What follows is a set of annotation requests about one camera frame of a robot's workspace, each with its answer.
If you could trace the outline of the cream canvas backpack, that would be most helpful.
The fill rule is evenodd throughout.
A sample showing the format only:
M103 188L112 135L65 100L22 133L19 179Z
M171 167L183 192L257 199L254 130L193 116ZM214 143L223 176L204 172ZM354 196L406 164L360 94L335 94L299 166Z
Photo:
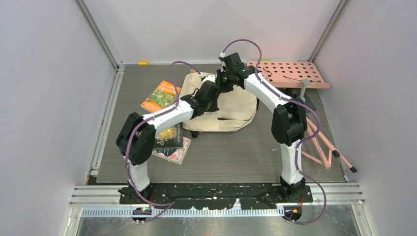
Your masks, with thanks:
M248 126L257 111L257 98L241 87L221 93L217 100L218 111L204 112L192 120L184 121L183 128L196 132L235 132Z

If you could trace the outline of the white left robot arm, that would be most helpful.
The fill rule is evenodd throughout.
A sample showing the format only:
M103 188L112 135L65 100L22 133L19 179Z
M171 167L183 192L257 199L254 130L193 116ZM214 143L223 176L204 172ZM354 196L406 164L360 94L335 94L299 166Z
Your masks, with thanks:
M156 136L171 126L203 115L217 102L220 91L216 76L200 77L201 87L194 94L183 96L176 104L143 116L131 113L116 139L124 156L128 183L133 188L132 197L140 204L146 203L151 196L147 160L154 149Z

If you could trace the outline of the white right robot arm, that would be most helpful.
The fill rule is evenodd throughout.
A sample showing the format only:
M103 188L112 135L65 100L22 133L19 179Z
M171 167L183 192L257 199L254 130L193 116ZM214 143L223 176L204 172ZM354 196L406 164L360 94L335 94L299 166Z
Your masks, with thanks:
M307 129L303 101L279 91L263 77L258 66L243 63L238 53L228 56L221 53L219 60L222 66L217 71L216 81L221 91L239 86L256 96L271 111L271 133L280 144L282 157L279 194L282 199L293 202L305 188L300 157L300 142Z

